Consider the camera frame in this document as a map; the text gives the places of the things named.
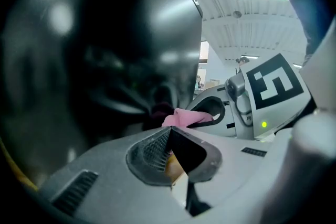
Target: white corrugated ceiling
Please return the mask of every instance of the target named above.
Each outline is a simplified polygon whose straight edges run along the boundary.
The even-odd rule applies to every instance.
[[[241,55],[283,52],[302,64],[306,38],[294,9],[283,0],[198,0],[203,10],[203,33],[223,62]],[[242,17],[233,16],[239,11]]]

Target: brand logo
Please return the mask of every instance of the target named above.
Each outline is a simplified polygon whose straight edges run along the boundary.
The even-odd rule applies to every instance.
[[[281,54],[246,73],[256,109],[286,101],[303,93],[303,88]]]

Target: black vent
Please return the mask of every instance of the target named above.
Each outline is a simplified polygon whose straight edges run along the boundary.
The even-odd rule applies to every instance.
[[[83,171],[57,197],[53,205],[64,213],[72,216],[84,200],[98,175],[94,172]]]
[[[255,150],[254,148],[250,148],[250,147],[244,147],[241,151],[251,154],[251,155],[260,156],[260,157],[265,157],[267,153],[267,151]]]

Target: pink cloth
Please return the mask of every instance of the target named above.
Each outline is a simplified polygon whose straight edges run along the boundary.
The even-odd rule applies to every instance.
[[[213,121],[214,118],[206,112],[190,111],[185,109],[175,109],[174,115],[169,115],[162,123],[164,126],[187,127],[193,123]]]

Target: ceiling beam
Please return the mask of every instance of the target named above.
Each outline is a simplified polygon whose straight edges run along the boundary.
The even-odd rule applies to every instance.
[[[302,28],[301,22],[296,18],[289,18],[279,15],[264,15],[264,14],[246,14],[237,19],[233,16],[226,16],[221,18],[214,18],[210,20],[204,20],[204,26],[216,26],[216,25],[231,25],[231,24],[248,24],[248,23],[266,23],[277,24],[287,27],[299,27]]]

